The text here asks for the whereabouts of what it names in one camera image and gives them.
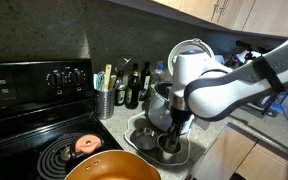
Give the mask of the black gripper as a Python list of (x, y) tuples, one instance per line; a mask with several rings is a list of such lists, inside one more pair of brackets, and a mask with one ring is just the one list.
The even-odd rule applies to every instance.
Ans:
[(178, 144), (183, 122), (189, 120), (190, 112), (170, 107), (170, 116), (175, 124), (172, 124), (171, 127), (167, 130), (165, 147), (167, 149), (174, 149)]

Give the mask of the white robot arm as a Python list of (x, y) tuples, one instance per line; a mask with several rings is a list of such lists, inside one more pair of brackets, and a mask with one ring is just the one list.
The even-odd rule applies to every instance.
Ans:
[(199, 39), (179, 43), (169, 59), (174, 65), (169, 93), (172, 124), (163, 144), (168, 150), (179, 144), (190, 117), (219, 121), (248, 102), (288, 89), (288, 40), (236, 69), (218, 63)]

